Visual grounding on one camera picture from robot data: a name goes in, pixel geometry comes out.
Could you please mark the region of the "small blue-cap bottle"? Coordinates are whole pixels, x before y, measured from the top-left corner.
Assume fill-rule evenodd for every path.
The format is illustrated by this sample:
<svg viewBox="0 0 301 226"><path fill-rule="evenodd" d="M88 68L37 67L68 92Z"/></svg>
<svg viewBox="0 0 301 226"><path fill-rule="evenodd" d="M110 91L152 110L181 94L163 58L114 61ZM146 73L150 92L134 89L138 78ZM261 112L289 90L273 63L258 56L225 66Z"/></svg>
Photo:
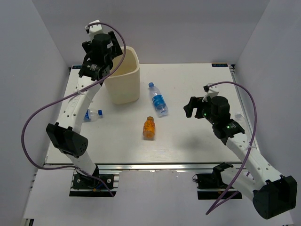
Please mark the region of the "small blue-cap bottle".
<svg viewBox="0 0 301 226"><path fill-rule="evenodd" d="M103 116L102 110L87 109L84 116L84 122L96 121L102 118L102 116Z"/></svg>

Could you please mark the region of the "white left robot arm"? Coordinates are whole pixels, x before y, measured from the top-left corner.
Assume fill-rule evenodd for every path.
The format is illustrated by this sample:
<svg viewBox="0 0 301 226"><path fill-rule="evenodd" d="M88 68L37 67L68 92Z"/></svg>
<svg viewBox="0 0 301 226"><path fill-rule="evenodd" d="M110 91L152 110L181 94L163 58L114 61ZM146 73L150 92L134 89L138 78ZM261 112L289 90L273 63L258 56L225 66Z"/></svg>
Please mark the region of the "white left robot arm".
<svg viewBox="0 0 301 226"><path fill-rule="evenodd" d="M55 124L48 124L46 132L55 148L65 154L84 175L83 182L90 188L99 184L97 166L87 153L88 139L80 134L86 112L102 86L102 79L113 67L113 59L122 55L113 31L93 35L82 43L86 52L78 73L74 91L67 107Z"/></svg>

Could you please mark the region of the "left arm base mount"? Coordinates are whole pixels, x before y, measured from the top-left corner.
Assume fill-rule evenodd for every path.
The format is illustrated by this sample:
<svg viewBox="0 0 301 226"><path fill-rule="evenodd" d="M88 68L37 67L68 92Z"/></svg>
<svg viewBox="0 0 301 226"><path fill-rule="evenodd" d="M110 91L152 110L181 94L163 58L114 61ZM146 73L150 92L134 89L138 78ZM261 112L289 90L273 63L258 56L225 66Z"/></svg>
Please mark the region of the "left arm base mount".
<svg viewBox="0 0 301 226"><path fill-rule="evenodd" d="M99 172L99 180L86 178L74 172L71 181L70 197L114 197L119 185L118 173Z"/></svg>

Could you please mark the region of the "orange juice bottle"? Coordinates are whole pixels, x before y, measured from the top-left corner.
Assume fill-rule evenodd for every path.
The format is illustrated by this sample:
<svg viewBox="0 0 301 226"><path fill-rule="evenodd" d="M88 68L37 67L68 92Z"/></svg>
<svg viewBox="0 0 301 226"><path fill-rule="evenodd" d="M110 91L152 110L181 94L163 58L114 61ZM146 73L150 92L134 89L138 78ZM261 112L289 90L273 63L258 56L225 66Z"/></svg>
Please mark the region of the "orange juice bottle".
<svg viewBox="0 0 301 226"><path fill-rule="evenodd" d="M147 140L153 140L155 137L155 122L154 118L148 116L143 125L143 138Z"/></svg>

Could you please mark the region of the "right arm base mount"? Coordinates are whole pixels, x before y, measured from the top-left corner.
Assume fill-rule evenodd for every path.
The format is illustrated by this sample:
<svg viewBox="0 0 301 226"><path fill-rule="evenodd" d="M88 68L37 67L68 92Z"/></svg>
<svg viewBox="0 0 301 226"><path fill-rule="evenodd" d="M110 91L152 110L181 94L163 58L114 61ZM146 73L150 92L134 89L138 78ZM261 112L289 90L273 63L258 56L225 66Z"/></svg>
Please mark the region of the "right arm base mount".
<svg viewBox="0 0 301 226"><path fill-rule="evenodd" d="M233 165L224 162L213 167L211 173L197 173L192 177L197 183L199 200L216 200L223 193L228 185L223 183L221 172L227 168L233 168Z"/></svg>

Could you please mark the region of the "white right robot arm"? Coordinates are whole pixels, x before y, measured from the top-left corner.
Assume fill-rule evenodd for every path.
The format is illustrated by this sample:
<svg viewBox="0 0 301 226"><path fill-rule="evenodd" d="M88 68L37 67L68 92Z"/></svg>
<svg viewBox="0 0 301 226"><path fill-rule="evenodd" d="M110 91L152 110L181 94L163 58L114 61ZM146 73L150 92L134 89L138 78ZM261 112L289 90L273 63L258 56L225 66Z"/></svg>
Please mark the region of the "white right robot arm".
<svg viewBox="0 0 301 226"><path fill-rule="evenodd" d="M258 214L264 219L292 210L296 206L297 182L292 176L283 176L268 163L260 152L248 144L241 125L230 117L230 105L225 97L191 97L184 106L186 116L208 120L213 132L241 161L251 177L240 174L232 187L252 201Z"/></svg>

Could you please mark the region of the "blue label water bottle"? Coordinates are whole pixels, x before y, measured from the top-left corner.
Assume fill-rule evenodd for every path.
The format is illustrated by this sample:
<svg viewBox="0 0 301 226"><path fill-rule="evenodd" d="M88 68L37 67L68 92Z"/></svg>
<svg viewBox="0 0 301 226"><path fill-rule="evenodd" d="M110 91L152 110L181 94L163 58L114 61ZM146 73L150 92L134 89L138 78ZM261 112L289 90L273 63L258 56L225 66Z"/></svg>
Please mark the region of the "blue label water bottle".
<svg viewBox="0 0 301 226"><path fill-rule="evenodd" d="M149 85L150 97L158 117L163 117L168 115L168 107L165 103L165 100L160 90L154 85L153 82L150 82L148 85Z"/></svg>

